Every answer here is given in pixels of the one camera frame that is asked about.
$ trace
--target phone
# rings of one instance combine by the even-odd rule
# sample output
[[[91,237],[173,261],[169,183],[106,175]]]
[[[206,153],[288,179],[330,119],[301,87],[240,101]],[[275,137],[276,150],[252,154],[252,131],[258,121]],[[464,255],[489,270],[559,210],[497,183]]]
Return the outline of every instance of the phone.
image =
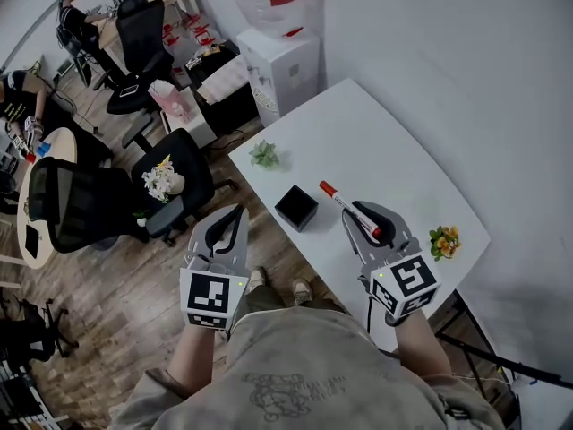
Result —
[[[30,225],[26,225],[26,250],[34,257],[38,257],[38,243],[39,233],[38,230]]]
[[[135,91],[139,89],[140,85],[136,84],[134,86],[130,86],[129,88],[125,88],[119,93],[119,97],[129,96],[130,94],[134,94]]]

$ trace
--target black box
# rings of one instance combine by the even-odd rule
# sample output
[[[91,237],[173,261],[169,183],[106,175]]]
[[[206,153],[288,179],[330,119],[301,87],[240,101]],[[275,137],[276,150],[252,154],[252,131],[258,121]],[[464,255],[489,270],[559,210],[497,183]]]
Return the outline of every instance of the black box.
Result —
[[[299,233],[314,217],[319,204],[298,186],[288,190],[283,198],[275,205],[278,215]]]

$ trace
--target sneaker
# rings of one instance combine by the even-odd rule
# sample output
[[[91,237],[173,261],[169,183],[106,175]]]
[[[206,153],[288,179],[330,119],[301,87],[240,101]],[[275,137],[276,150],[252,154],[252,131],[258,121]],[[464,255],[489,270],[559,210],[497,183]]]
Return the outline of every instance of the sneaker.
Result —
[[[261,266],[257,266],[251,272],[251,279],[247,284],[246,293],[251,293],[254,289],[261,285],[267,285],[267,272]]]
[[[296,305],[312,301],[313,293],[310,284],[304,279],[293,280],[293,296]]]

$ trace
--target floor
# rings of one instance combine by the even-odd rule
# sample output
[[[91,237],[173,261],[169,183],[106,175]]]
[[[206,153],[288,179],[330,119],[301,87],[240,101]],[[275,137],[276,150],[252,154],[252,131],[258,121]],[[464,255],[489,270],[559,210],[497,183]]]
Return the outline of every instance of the floor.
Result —
[[[129,169],[142,151],[134,145],[127,150],[121,148],[121,138],[130,118],[106,113],[110,92],[85,89],[75,73],[68,74],[60,89],[78,105],[79,114],[98,127],[100,138],[115,153],[114,166]],[[247,138],[260,129],[258,120],[242,128]],[[158,126],[148,139],[153,144],[162,135],[163,130]],[[213,146],[222,147],[235,138],[236,135],[227,136]],[[295,276],[310,281],[317,295],[333,297],[227,156],[239,144],[207,152],[214,178],[233,178],[241,189],[238,192],[228,188],[219,190],[203,212],[236,202],[248,209],[247,264],[264,266],[272,285],[288,304],[293,304],[289,284]],[[54,415],[67,414],[87,428],[105,428],[110,419],[109,409],[129,397],[142,372],[167,363],[184,327],[178,306],[178,278],[191,230],[180,236],[173,248],[167,248],[159,240],[142,244],[122,236],[105,252],[86,247],[72,254],[55,254],[38,271],[0,263],[0,280],[22,284],[19,297],[38,305],[53,298],[55,307],[65,306],[70,311],[64,318],[63,331],[78,340],[80,347],[67,359],[55,355],[46,363],[32,362],[38,389]],[[0,237],[2,253],[19,256],[15,228],[0,224]],[[432,326],[437,329],[452,314],[452,300],[449,300],[433,316]],[[484,348],[476,329],[465,316],[449,328],[448,334]],[[464,381],[475,387],[461,351],[450,345],[445,345],[445,349],[456,374],[467,377]],[[225,366],[225,342],[220,336],[213,361],[215,374],[221,374]],[[508,387],[500,382],[502,376],[488,362],[476,359],[476,364],[479,375],[487,379],[488,399],[507,416],[515,402]]]

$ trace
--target potted yellow flower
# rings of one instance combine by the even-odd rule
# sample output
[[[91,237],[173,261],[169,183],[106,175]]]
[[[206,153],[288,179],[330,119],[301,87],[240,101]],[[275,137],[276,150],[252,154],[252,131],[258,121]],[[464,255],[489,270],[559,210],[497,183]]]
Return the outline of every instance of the potted yellow flower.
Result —
[[[462,243],[459,241],[459,231],[457,226],[438,227],[430,231],[430,242],[432,242],[432,249],[430,253],[434,257],[434,261],[438,262],[441,257],[451,260],[456,254]]]

